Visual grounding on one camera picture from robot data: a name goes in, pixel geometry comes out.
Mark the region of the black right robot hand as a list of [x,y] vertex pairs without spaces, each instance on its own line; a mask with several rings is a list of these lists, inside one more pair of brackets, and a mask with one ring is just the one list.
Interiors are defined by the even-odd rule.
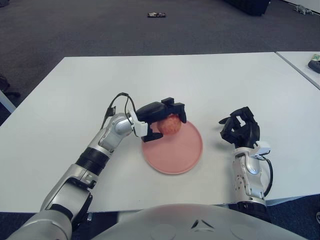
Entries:
[[233,111],[229,117],[218,122],[223,125],[220,135],[235,148],[253,149],[260,140],[260,127],[248,106]]

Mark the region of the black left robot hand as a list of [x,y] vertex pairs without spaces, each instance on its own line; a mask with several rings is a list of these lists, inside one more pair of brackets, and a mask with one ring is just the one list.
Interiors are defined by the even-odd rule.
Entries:
[[177,115],[183,124],[187,123],[185,104],[175,103],[173,97],[162,99],[161,102],[154,101],[149,103],[135,113],[140,122],[147,123],[147,135],[141,137],[144,143],[158,140],[164,136],[161,132],[153,132],[151,125],[166,119],[170,115]]

